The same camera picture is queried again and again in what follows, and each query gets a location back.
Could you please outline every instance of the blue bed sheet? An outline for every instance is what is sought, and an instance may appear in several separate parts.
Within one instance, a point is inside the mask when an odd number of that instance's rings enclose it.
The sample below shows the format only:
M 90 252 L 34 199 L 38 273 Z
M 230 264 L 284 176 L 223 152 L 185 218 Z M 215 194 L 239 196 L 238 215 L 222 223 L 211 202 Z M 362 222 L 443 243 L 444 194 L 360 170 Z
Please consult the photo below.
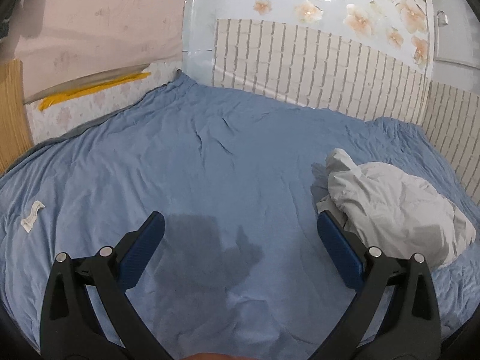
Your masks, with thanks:
M 334 148 L 357 164 L 387 162 L 425 178 L 479 228 L 479 208 L 419 127 L 365 123 L 182 75 L 0 179 L 1 300 L 38 345 L 54 256 L 93 255 L 159 211 L 165 238 L 127 295 L 172 356 L 307 359 L 354 296 L 315 226 Z M 20 221 L 35 200 L 46 207 L 27 234 Z M 479 302 L 479 263 L 476 242 L 433 274 L 444 337 Z M 119 342 L 92 296 L 107 336 Z M 379 323 L 377 316 L 366 338 Z

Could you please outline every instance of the wooden board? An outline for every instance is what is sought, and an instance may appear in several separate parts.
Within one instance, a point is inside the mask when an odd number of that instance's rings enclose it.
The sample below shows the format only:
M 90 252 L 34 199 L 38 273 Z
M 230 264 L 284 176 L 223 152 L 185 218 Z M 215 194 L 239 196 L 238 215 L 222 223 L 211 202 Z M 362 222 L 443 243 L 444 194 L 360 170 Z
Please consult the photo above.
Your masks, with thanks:
M 0 175 L 33 146 L 23 106 L 22 62 L 0 65 Z

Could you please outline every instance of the silver screw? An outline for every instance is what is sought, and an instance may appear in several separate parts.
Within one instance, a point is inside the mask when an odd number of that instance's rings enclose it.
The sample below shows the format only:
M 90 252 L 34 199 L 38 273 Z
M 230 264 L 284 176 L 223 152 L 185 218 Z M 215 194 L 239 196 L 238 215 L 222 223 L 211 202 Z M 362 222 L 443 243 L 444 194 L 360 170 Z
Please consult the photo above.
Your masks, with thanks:
M 413 258 L 417 263 L 420 263 L 420 264 L 425 261 L 425 257 L 423 256 L 423 254 L 420 254 L 420 253 L 415 253 Z
M 382 251 L 376 246 L 372 246 L 370 249 L 368 249 L 368 252 L 370 256 L 373 257 L 380 257 L 382 255 Z
M 100 256 L 102 257 L 108 257 L 113 253 L 113 249 L 109 246 L 105 246 L 102 249 L 100 249 Z
M 67 254 L 66 253 L 59 253 L 57 254 L 57 258 L 56 260 L 59 262 L 59 263 L 63 263 L 65 260 L 67 259 Z

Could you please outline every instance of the white tag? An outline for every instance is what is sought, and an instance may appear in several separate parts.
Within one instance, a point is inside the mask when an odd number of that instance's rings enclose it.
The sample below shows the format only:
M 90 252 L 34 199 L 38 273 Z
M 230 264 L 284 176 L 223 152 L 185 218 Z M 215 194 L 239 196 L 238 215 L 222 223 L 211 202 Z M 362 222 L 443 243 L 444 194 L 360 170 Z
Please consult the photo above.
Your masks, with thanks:
M 28 218 L 22 219 L 22 221 L 20 222 L 20 224 L 23 226 L 27 233 L 30 233 L 30 230 L 32 230 L 33 224 L 37 220 L 38 210 L 40 210 L 41 208 L 45 208 L 45 205 L 37 200 L 35 203 L 33 203 L 32 211 L 30 211 L 30 215 L 28 215 Z

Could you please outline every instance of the brick pattern wallpaper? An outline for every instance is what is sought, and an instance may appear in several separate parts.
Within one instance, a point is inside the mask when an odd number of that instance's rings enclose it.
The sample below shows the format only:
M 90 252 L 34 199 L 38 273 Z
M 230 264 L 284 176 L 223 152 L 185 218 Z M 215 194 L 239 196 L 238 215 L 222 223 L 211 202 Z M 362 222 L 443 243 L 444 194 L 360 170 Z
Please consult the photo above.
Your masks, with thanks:
M 432 82 L 423 129 L 452 164 L 466 192 L 480 203 L 480 97 Z
M 354 40 L 294 25 L 217 22 L 212 84 L 363 120 L 421 124 L 429 80 Z

